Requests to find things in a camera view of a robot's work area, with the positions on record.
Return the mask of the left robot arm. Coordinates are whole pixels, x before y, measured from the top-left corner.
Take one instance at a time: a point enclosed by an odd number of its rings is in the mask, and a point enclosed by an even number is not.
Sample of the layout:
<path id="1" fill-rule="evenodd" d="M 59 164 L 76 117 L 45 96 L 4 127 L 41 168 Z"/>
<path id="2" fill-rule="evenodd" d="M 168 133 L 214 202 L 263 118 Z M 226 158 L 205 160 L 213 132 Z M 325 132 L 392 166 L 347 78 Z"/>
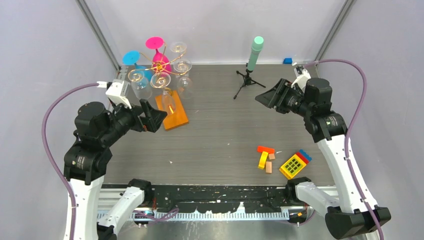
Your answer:
<path id="1" fill-rule="evenodd" d="M 153 108 L 146 99 L 130 108 L 118 104 L 113 111 L 101 102 L 81 106 L 74 120 L 76 140 L 64 155 L 64 177 L 75 198 L 76 240 L 115 240 L 124 223 L 138 207 L 148 207 L 154 199 L 151 182 L 132 179 L 118 202 L 98 219 L 100 190 L 112 159 L 111 146 L 128 131 L 155 133 L 167 113 Z"/>

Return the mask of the clear champagne flute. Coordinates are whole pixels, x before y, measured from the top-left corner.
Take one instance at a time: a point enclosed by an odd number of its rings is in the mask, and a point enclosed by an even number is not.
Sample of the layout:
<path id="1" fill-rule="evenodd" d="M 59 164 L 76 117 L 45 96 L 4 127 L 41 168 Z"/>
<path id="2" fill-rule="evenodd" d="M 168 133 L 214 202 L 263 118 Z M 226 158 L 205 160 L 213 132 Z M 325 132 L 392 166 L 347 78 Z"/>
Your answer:
<path id="1" fill-rule="evenodd" d="M 171 76 L 166 72 L 157 72 L 150 80 L 150 84 L 153 88 L 162 90 L 161 105 L 168 115 L 172 115 L 176 112 L 176 104 L 172 96 L 172 90 L 168 88 L 170 83 Z"/>

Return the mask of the clear round wine glass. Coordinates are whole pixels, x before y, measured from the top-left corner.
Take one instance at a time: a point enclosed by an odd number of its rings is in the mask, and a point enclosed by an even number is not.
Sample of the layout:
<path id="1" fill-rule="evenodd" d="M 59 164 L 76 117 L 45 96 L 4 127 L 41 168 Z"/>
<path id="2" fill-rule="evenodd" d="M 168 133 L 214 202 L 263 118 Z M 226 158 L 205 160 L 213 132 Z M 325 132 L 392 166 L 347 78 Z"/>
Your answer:
<path id="1" fill-rule="evenodd" d="M 173 65 L 177 80 L 177 92 L 182 99 L 191 99 L 194 95 L 194 84 L 189 77 L 189 71 L 192 68 L 192 63 L 184 58 L 179 58 Z"/>

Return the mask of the clear tumbler wine glass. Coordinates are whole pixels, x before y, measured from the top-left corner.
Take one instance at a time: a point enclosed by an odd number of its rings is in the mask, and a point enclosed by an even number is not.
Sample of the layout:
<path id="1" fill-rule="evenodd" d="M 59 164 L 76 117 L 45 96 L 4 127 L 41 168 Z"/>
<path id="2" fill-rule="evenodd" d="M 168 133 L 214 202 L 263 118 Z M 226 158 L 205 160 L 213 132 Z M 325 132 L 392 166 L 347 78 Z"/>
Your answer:
<path id="1" fill-rule="evenodd" d="M 143 70 L 133 69 L 127 74 L 127 77 L 131 83 L 135 96 L 139 100 L 148 100 L 153 95 L 150 81 L 146 78 Z"/>

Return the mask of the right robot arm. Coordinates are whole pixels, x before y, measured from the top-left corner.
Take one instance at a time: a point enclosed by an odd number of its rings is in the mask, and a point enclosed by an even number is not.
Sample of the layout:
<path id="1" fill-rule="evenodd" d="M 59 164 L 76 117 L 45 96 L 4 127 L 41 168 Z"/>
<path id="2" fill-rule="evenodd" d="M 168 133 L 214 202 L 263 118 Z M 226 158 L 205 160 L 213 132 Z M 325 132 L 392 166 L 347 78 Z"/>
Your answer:
<path id="1" fill-rule="evenodd" d="M 304 88 L 280 79 L 256 101 L 278 113 L 294 113 L 322 152 L 337 188 L 333 197 L 307 177 L 288 180 L 285 198 L 291 205 L 306 203 L 325 220 L 330 234 L 338 240 L 377 232 L 391 219 L 387 207 L 379 206 L 360 173 L 343 117 L 332 110 L 332 87 L 323 78 L 310 78 Z"/>

